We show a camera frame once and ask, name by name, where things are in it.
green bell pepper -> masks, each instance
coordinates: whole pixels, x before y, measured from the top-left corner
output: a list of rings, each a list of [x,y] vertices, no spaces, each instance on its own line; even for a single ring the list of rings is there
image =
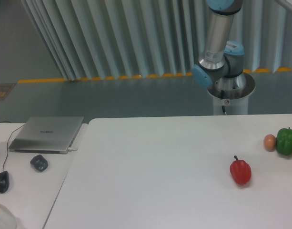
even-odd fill
[[[283,128],[278,131],[277,152],[287,156],[292,153],[292,130],[290,128]]]

plastic bag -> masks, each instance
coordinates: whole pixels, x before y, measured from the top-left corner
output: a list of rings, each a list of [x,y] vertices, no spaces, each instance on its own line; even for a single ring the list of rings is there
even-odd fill
[[[16,229],[17,223],[14,215],[0,204],[0,229]]]

gray floor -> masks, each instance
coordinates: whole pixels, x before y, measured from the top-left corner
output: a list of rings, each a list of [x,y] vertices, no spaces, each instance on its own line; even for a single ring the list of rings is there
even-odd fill
[[[292,113],[292,72],[253,73],[249,114]],[[30,116],[93,118],[213,115],[212,99],[192,77],[17,84],[0,101],[0,121]]]
[[[254,73],[250,114],[292,113],[292,72]],[[20,0],[0,0],[0,83],[60,78]],[[105,117],[212,115],[212,100],[192,77],[17,84],[0,101],[0,121],[30,116]]]

silver laptop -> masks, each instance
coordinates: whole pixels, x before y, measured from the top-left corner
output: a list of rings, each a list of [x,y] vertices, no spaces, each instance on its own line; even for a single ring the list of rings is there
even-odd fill
[[[9,146],[11,152],[66,154],[83,117],[31,117]]]

cable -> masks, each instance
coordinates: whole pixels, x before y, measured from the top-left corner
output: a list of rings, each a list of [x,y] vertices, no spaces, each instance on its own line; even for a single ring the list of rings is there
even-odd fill
[[[1,121],[0,123],[11,123],[10,121]]]
[[[73,151],[77,151],[77,150],[78,150],[77,148],[72,148],[72,147],[69,147],[69,148],[68,148],[68,151],[69,151],[69,152],[73,152]]]
[[[4,166],[5,166],[6,160],[7,160],[7,158],[8,158],[8,143],[9,143],[9,140],[10,140],[12,134],[13,134],[14,132],[16,132],[17,130],[19,130],[20,128],[22,128],[23,126],[25,126],[25,124],[22,125],[22,126],[20,126],[18,129],[14,130],[14,131],[11,133],[10,137],[8,138],[7,145],[6,145],[6,148],[7,148],[7,156],[6,156],[5,161],[4,161],[4,164],[3,164],[3,172],[4,172]]]
[[[221,97],[221,101],[223,100],[223,97],[224,97],[224,90],[221,90],[221,95],[220,95],[220,97]],[[225,110],[225,106],[224,105],[222,105],[222,111],[223,111],[223,113],[225,114],[225,115],[227,115],[226,114],[226,110]]]

